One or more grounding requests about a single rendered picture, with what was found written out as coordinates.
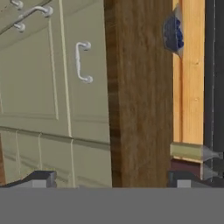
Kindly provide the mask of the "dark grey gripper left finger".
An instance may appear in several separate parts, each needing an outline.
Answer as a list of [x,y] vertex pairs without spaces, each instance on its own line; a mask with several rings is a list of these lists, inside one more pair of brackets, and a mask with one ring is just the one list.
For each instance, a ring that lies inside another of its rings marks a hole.
[[4,187],[55,188],[56,171],[34,171],[23,179],[6,184]]

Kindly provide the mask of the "olive green lower cupboard panel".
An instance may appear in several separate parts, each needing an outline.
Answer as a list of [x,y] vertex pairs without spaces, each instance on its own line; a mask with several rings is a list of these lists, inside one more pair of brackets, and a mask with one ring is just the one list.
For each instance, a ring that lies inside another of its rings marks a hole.
[[71,137],[0,128],[8,183],[37,171],[57,172],[61,188],[111,187],[110,148]]

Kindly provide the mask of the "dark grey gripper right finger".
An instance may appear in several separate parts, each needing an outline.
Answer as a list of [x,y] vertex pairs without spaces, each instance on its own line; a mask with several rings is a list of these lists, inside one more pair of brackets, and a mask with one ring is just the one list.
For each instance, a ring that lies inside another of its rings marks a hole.
[[189,171],[169,171],[168,187],[171,188],[224,188],[223,178],[202,180]]

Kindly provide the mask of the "black appliance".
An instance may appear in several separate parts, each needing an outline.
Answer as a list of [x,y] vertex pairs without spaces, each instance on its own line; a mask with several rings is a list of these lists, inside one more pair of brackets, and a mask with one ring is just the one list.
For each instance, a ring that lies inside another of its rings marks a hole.
[[205,0],[204,177],[224,184],[224,0]]

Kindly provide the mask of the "glass bottle with dark red liquid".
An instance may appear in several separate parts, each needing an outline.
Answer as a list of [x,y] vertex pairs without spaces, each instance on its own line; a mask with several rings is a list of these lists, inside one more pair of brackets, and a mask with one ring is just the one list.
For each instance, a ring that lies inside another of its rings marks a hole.
[[187,171],[193,173],[199,178],[203,178],[203,171],[200,163],[189,162],[185,160],[172,159],[171,160],[172,171]]

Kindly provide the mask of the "light wooden board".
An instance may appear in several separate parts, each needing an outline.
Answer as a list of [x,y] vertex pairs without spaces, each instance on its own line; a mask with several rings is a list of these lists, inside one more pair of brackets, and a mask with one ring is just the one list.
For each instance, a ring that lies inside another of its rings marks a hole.
[[203,144],[205,0],[172,0],[180,5],[184,51],[173,55],[173,140]]

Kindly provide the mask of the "glass bottle with yellow liquid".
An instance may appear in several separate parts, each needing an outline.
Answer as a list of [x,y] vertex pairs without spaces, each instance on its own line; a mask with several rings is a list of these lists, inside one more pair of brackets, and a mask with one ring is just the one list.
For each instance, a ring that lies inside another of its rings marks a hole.
[[223,159],[221,152],[210,150],[205,145],[194,143],[171,143],[170,155],[173,158],[203,162],[212,158]]

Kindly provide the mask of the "olive green cupboard door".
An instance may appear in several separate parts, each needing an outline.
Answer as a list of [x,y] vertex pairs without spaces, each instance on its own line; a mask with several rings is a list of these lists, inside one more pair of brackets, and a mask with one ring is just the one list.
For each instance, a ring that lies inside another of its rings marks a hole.
[[0,28],[0,49],[5,48],[6,46],[10,46],[19,40],[27,38],[32,34],[42,30],[43,28],[47,27],[49,21],[51,21],[53,18],[56,18],[59,14],[59,0],[25,1],[27,2],[27,9],[25,9],[24,12],[35,6],[51,6],[53,8],[53,14],[50,17],[44,17],[41,12],[34,12],[23,21],[23,24],[25,24],[25,30],[23,32],[19,32],[15,27],[12,26],[20,15],[15,17],[10,21],[9,24],[6,24]]
[[68,134],[60,16],[0,49],[0,126]]

